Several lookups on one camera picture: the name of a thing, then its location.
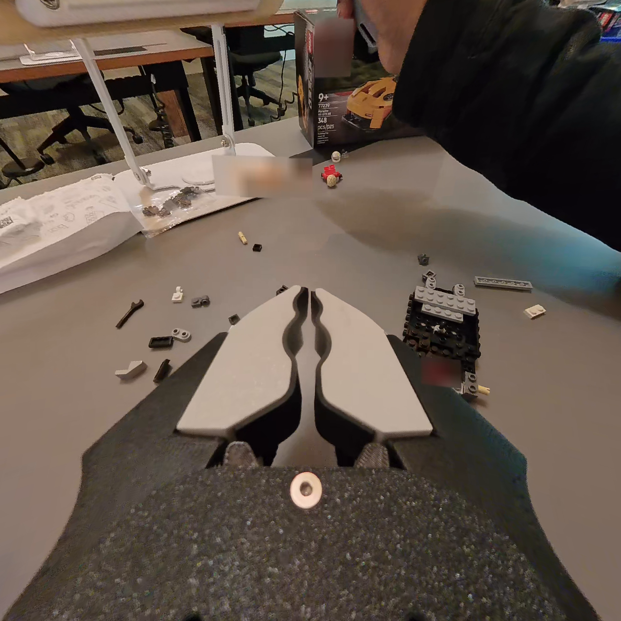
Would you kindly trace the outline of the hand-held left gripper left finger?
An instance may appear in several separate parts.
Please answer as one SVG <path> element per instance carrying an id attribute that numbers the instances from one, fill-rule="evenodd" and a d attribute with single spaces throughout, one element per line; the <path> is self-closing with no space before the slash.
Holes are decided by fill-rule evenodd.
<path id="1" fill-rule="evenodd" d="M 273 465 L 278 448 L 297 431 L 302 414 L 297 354 L 304 340 L 309 290 L 276 294 L 227 332 L 176 424 L 187 437 L 247 443 Z"/>

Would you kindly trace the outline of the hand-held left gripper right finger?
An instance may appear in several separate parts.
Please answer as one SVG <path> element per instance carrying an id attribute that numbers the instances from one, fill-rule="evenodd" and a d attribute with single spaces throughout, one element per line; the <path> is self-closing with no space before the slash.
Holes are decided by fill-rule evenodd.
<path id="1" fill-rule="evenodd" d="M 433 425 L 386 332 L 324 289 L 311 293 L 314 415 L 339 466 L 353 466 L 370 443 L 426 438 Z"/>

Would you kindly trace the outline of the black toy brick car chassis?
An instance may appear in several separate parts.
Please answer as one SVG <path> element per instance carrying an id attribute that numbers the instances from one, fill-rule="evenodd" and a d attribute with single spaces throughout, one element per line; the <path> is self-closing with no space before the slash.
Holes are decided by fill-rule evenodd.
<path id="1" fill-rule="evenodd" d="M 435 281 L 419 284 L 409 296 L 402 340 L 419 357 L 452 361 L 455 392 L 466 400 L 490 395 L 479 384 L 481 357 L 479 311 L 462 283 L 443 289 Z"/>

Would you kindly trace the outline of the person's right forearm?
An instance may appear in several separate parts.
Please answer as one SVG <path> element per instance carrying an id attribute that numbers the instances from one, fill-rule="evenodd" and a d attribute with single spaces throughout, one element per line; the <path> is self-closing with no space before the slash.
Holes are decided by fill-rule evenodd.
<path id="1" fill-rule="evenodd" d="M 393 113 L 508 196 L 620 250 L 620 44 L 543 1 L 427 1 Z"/>

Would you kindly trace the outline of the grey desk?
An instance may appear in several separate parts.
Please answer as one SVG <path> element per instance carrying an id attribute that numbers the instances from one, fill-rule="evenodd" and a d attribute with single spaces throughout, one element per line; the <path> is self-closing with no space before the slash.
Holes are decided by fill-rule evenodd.
<path id="1" fill-rule="evenodd" d="M 342 172 L 334 190 L 318 180 L 305 198 L 139 234 L 1 295 L 1 616 L 63 531 L 82 454 L 155 388 L 162 359 L 178 370 L 284 284 L 326 289 L 400 336 L 426 253 L 440 286 L 463 283 L 477 300 L 491 395 L 475 406 L 526 456 L 533 506 L 570 575 L 602 619 L 620 619 L 620 254 L 426 138 L 361 148 Z M 475 276 L 533 289 L 479 288 Z M 199 296 L 210 305 L 192 308 Z M 537 304 L 547 313 L 530 320 Z M 175 328 L 190 341 L 148 347 Z M 114 375 L 136 360 L 140 376 Z"/>

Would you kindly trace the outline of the person's right hand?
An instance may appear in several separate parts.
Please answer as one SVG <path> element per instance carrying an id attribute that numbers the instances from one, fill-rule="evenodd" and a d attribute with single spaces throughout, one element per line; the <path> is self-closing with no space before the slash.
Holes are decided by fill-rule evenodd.
<path id="1" fill-rule="evenodd" d="M 398 74 L 426 1 L 363 1 L 384 69 Z"/>

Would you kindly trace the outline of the black toy set box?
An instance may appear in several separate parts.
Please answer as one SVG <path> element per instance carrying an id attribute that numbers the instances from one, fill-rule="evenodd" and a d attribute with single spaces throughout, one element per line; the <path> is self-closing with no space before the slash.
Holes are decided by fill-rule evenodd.
<path id="1" fill-rule="evenodd" d="M 394 115 L 398 77 L 377 53 L 354 52 L 355 30 L 336 8 L 294 16 L 299 125 L 317 150 L 422 135 Z"/>

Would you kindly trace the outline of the black office chair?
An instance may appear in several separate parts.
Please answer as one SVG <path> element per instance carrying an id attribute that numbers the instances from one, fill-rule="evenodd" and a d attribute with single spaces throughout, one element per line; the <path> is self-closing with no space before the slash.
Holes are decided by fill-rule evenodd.
<path id="1" fill-rule="evenodd" d="M 86 74 L 75 74 L 36 80 L 4 82 L 1 83 L 1 90 L 9 96 L 28 94 L 28 98 L 31 101 L 42 105 L 47 103 L 49 97 L 54 94 L 69 94 L 71 99 L 73 99 L 78 89 L 91 85 L 91 80 Z M 110 121 L 100 116 L 86 115 L 79 105 L 73 104 L 68 106 L 66 112 L 67 118 L 57 124 L 50 136 L 37 147 L 37 152 L 44 164 L 52 165 L 54 163 L 53 158 L 46 152 L 47 149 L 54 144 L 67 144 L 66 136 L 73 131 L 77 131 L 82 135 L 95 163 L 97 165 L 106 164 L 108 160 L 99 147 L 94 144 L 88 129 L 90 127 L 100 128 L 113 133 L 114 130 Z"/>
<path id="2" fill-rule="evenodd" d="M 284 66 L 286 53 L 294 48 L 294 34 L 285 32 L 279 25 L 270 25 L 276 31 L 273 37 L 266 36 L 265 26 L 232 27 L 226 30 L 232 74 L 240 78 L 237 98 L 242 98 L 248 116 L 248 125 L 255 126 L 251 111 L 252 97 L 260 99 L 263 105 L 274 104 L 277 112 L 272 120 L 280 120 L 288 103 L 283 101 Z M 255 74 L 268 66 L 281 63 L 281 90 L 278 99 L 256 87 Z"/>

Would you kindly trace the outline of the black toy wrench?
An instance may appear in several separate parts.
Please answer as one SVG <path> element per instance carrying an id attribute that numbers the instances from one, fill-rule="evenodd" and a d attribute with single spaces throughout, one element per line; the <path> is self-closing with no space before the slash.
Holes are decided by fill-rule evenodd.
<path id="1" fill-rule="evenodd" d="M 139 299 L 136 302 L 131 302 L 130 307 L 125 312 L 125 314 L 121 317 L 121 319 L 116 323 L 115 328 L 121 329 L 128 322 L 131 316 L 133 316 L 137 310 L 140 310 L 143 307 L 144 307 L 144 301 L 142 299 Z"/>

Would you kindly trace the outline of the long grey brick plate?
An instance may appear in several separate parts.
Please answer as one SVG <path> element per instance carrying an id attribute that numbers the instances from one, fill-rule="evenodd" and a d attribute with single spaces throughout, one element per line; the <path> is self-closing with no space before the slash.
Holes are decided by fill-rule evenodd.
<path id="1" fill-rule="evenodd" d="M 531 292 L 533 285 L 529 281 L 475 276 L 473 283 L 478 288 L 503 289 L 511 291 Z"/>

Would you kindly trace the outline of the clear bag of dark bricks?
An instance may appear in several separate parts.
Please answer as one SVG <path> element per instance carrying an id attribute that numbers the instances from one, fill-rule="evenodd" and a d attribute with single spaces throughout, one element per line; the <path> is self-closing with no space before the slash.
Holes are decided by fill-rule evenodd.
<path id="1" fill-rule="evenodd" d="M 161 204 L 151 204 L 141 208 L 142 215 L 146 217 L 167 217 L 174 210 L 190 210 L 192 204 L 197 201 L 203 194 L 207 194 L 209 190 L 198 186 L 186 186 L 175 190 L 171 196 L 165 199 Z"/>

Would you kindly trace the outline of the white printed paper bag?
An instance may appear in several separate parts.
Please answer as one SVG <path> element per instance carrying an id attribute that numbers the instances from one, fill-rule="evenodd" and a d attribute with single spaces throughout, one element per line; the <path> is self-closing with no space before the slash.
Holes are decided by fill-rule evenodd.
<path id="1" fill-rule="evenodd" d="M 1 293 L 97 258 L 141 232 L 112 175 L 1 205 Z"/>

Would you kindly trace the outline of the white book stand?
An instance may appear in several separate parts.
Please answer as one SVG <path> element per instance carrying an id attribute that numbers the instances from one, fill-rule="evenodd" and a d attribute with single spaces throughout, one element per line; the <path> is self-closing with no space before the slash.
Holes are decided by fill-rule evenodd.
<path id="1" fill-rule="evenodd" d="M 282 4 L 282 1 L 9 1 L 1 6 L 1 26 L 9 28 L 1 32 L 1 41 L 8 44 L 8 35 L 15 35 L 17 43 L 45 38 L 69 40 L 88 71 L 138 185 L 154 191 L 168 190 L 175 187 L 172 182 L 161 184 L 159 174 L 153 180 L 151 173 L 137 163 L 87 38 L 132 30 L 210 26 L 223 119 L 221 151 L 235 159 L 229 47 L 224 28 L 272 17 Z"/>

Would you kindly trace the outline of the brown background table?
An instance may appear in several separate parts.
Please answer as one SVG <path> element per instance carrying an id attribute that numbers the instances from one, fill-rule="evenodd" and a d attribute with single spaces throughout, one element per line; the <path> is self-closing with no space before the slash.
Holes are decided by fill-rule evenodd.
<path id="1" fill-rule="evenodd" d="M 105 79 L 114 102 L 133 97 L 173 93 L 176 107 L 193 142 L 201 140 L 194 108 L 188 92 L 183 61 L 200 59 L 209 103 L 218 135 L 222 134 L 222 114 L 212 47 L 181 30 L 154 30 L 88 38 L 95 62 L 101 72 L 138 68 L 140 74 Z M 84 82 L 87 69 L 81 58 L 47 65 L 23 65 L 19 59 L 1 61 L 1 84 L 69 78 L 52 89 L 7 93 L 1 89 L 1 120 L 74 109 L 100 103 L 90 81 Z"/>

